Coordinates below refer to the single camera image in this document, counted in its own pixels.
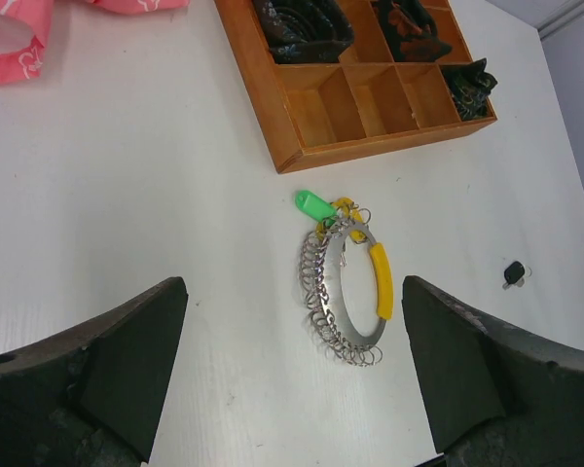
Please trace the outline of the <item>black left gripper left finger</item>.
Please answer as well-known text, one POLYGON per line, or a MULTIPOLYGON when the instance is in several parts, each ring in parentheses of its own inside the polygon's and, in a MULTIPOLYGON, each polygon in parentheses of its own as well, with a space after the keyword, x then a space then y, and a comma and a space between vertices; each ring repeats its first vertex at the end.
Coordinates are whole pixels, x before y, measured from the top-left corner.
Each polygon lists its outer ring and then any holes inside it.
POLYGON ((0 466, 149 462, 189 295, 180 277, 0 354, 0 466))

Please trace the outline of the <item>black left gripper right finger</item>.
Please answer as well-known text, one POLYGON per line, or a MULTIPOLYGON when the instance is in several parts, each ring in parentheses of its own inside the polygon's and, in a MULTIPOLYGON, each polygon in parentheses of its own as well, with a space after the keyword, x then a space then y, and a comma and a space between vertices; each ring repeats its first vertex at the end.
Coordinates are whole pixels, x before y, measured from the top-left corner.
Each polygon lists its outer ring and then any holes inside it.
POLYGON ((402 307, 431 466, 584 466, 584 351, 467 305, 426 280, 402 307))

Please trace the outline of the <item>metal keyring with yellow grip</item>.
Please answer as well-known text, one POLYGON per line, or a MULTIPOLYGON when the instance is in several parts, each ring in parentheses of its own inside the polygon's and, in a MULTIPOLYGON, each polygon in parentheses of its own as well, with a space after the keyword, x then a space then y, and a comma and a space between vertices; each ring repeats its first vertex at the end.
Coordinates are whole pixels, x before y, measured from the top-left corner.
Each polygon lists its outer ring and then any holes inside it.
POLYGON ((351 218, 339 218, 322 233, 308 233, 301 248, 300 285, 309 320, 320 340, 335 357, 354 367, 367 368, 383 360, 379 341, 394 310, 394 287, 390 262, 383 245, 368 226, 351 218), (377 289, 377 325, 369 335, 354 326, 347 309, 343 269, 347 240, 356 232, 372 262, 377 289))

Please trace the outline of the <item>green key tag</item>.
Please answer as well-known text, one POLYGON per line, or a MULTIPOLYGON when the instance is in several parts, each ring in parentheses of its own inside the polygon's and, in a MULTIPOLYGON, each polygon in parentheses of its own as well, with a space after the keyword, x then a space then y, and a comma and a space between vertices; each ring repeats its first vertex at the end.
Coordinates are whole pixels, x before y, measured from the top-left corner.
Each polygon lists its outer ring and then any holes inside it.
POLYGON ((320 223, 337 215, 337 209, 309 190, 301 190, 294 196, 296 207, 314 221, 320 223))

